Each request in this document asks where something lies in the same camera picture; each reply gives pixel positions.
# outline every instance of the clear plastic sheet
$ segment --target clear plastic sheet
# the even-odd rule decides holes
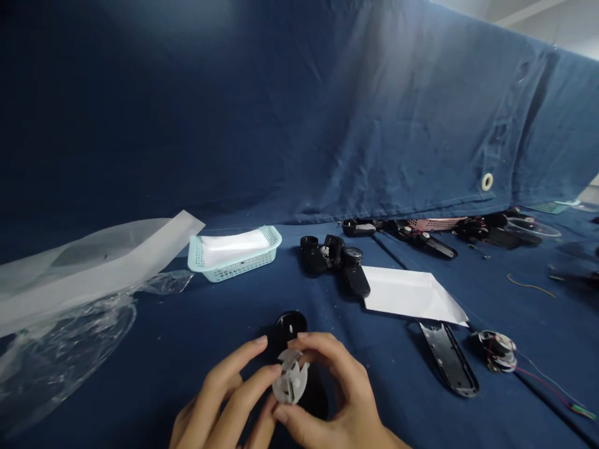
[[[133,325],[135,292],[180,293],[192,277],[160,273],[19,331],[0,357],[0,433],[36,424],[102,365]]]
[[[0,266],[0,337],[150,279],[203,227],[181,211],[102,229]]]

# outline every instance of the hand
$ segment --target hand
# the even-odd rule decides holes
[[[279,404],[274,416],[306,449],[398,449],[408,446],[382,425],[366,368],[331,334],[298,333],[289,347],[304,352],[302,362],[320,362],[338,382],[339,412],[331,422],[298,405]]]
[[[229,355],[208,373],[200,393],[175,419],[169,449],[233,449],[236,447],[251,410],[262,394],[281,376],[281,365],[266,366],[245,382],[239,371],[262,353],[266,336],[248,342]],[[223,413],[218,411],[224,401]],[[267,449],[275,430],[272,410],[275,396],[266,400],[246,448]]]

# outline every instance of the white paper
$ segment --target white paper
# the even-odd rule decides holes
[[[366,309],[466,326],[468,317],[431,273],[363,267],[370,284]]]
[[[265,249],[270,243],[259,229],[224,237],[202,236],[204,266],[210,267]]]
[[[103,229],[0,266],[0,337],[151,278],[203,227],[182,211]]]

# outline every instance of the wall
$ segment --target wall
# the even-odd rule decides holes
[[[467,16],[485,19],[492,0],[431,0]]]
[[[497,22],[501,19],[505,19],[507,16],[511,16],[513,13],[518,12],[538,0],[493,0],[489,7],[486,15],[486,19],[489,22]]]
[[[568,0],[510,28],[599,60],[598,0]]]

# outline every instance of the fingernail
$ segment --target fingernail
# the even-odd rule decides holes
[[[287,413],[285,413],[285,411],[282,410],[280,407],[277,407],[277,409],[273,413],[273,416],[281,424],[285,424],[287,422]]]

